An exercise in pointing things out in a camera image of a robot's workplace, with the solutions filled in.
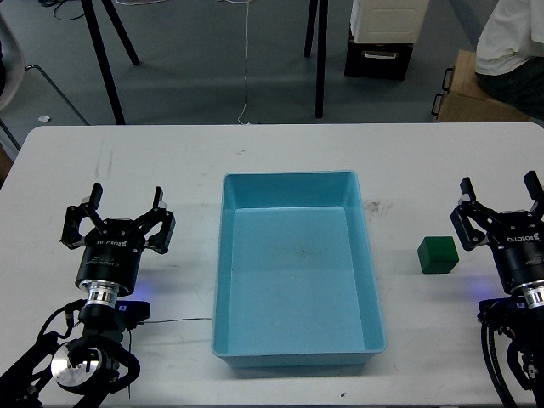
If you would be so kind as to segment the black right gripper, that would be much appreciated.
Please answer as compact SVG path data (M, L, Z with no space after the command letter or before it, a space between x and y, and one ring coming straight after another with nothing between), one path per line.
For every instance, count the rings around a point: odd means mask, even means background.
M523 287L543 282L544 190L534 170L525 174L524 183L533 201L532 215L526 211L498 214L485 207L477 201L469 177L462 179L462 196L450 215L465 251L490 247L507 294L521 293Z

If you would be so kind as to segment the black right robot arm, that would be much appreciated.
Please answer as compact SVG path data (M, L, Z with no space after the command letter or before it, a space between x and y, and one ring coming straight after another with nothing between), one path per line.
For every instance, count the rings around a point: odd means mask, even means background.
M460 183L462 196L450 220L462 247L487 246L496 265L503 298L479 303L481 344L486 369L506 407L516 402L509 391L496 353L496 335L505 335L507 365L520 387L543 405L543 187L536 172L524 183L530 210L496 212L478 202L470 178Z

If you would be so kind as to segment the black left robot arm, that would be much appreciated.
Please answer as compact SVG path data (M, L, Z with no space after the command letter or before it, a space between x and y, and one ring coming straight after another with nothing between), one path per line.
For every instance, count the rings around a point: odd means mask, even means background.
M29 350L2 374L4 407L41 406L39 393L50 380L80 395L77 406L98 407L139 376L139 361L122 339L149 318L150 304L126 297L134 292L143 251L167 253L175 217L157 187L145 214L102 219L97 213L102 193L101 184L95 184L80 205L67 207L60 239L70 249L84 249L75 284L87 296L54 311L65 316L65 333L41 329Z

